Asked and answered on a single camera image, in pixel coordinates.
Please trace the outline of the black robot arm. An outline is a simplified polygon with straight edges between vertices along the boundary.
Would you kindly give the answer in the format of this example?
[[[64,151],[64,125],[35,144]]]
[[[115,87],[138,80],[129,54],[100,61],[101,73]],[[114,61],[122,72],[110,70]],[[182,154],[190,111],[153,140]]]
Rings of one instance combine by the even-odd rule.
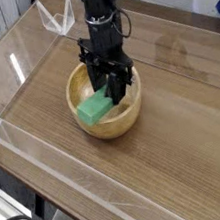
[[[104,95],[118,105],[132,84],[133,61],[123,51],[128,34],[122,33],[121,14],[116,0],[82,0],[89,39],[79,38],[80,61],[86,64],[94,91],[105,87]]]

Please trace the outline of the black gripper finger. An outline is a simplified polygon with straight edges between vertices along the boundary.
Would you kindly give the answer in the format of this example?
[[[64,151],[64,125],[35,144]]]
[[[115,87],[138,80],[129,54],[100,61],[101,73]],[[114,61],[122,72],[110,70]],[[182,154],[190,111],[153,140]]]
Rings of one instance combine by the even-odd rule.
[[[107,77],[103,65],[96,66],[93,64],[88,64],[87,73],[94,91],[98,91],[99,89],[104,87],[107,81]]]
[[[113,104],[118,105],[126,94],[124,71],[111,72],[108,77],[108,95],[111,97]]]

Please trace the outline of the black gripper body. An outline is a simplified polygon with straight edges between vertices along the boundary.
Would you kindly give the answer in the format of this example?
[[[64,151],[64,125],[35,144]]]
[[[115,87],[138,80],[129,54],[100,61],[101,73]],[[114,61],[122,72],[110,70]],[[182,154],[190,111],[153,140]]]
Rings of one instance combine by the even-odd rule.
[[[80,61],[88,64],[103,65],[106,77],[111,72],[124,71],[126,84],[131,83],[133,62],[123,51],[126,35],[122,33],[121,15],[112,13],[105,20],[86,21],[89,39],[79,38],[77,43],[81,49]]]

